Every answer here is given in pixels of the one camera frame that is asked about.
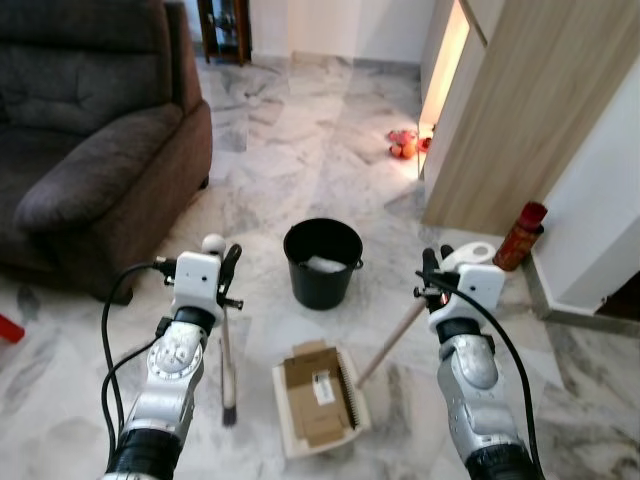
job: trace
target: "sofa leg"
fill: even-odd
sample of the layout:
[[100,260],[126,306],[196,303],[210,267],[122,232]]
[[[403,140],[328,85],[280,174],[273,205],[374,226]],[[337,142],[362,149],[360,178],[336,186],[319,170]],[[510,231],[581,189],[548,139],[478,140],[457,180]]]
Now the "sofa leg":
[[[93,297],[96,300],[100,301],[101,303],[104,303],[107,301],[107,297],[104,295],[93,295]],[[133,299],[133,288],[129,287],[124,292],[118,293],[115,296],[115,298],[113,299],[113,304],[127,306],[129,305],[129,303],[131,303],[132,299]]]

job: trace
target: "cardboard piece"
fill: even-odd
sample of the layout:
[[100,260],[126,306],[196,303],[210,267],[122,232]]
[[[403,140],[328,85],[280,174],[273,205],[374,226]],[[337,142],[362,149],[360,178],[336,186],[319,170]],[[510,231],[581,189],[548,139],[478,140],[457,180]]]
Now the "cardboard piece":
[[294,347],[293,353],[283,367],[296,437],[309,447],[341,440],[351,423],[338,351],[318,340]]

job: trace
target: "dustpan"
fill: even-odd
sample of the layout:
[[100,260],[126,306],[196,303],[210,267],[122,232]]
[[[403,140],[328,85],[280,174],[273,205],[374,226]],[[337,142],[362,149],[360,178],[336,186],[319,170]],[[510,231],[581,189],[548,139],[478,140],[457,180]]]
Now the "dustpan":
[[354,428],[345,428],[343,432],[344,436],[340,440],[336,440],[334,442],[312,447],[309,445],[306,438],[300,439],[296,437],[293,426],[293,417],[291,414],[291,405],[287,396],[284,366],[282,364],[276,365],[271,370],[276,403],[278,405],[278,414],[280,417],[282,443],[284,446],[284,453],[287,458],[301,458],[332,450],[352,442],[362,432],[371,429],[371,417],[369,415],[369,409],[367,407],[364,393],[362,390],[356,388],[353,383],[353,379],[355,379],[357,375],[353,360],[344,348],[336,347],[336,349],[338,351],[341,368],[344,372],[344,383],[347,396],[350,399],[351,409],[354,413],[356,422]]

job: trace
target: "black bucket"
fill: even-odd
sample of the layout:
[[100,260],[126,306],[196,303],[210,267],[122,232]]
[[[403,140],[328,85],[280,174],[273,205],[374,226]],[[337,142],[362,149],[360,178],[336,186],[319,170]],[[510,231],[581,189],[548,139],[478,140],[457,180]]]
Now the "black bucket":
[[[362,268],[362,240],[349,226],[330,218],[313,218],[299,223],[284,237],[289,259],[293,295],[305,307],[328,310],[340,304],[354,270]],[[304,265],[312,256],[347,266],[324,273]]]

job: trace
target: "red object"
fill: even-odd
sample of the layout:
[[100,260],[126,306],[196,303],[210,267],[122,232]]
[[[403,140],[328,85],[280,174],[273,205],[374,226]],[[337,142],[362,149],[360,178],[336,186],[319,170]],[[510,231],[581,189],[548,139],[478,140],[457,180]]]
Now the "red object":
[[11,343],[18,343],[24,337],[24,328],[4,315],[0,315],[0,337],[6,338]]
[[518,268],[544,232],[541,222],[546,214],[547,209],[541,203],[527,203],[493,257],[493,263],[506,272]]

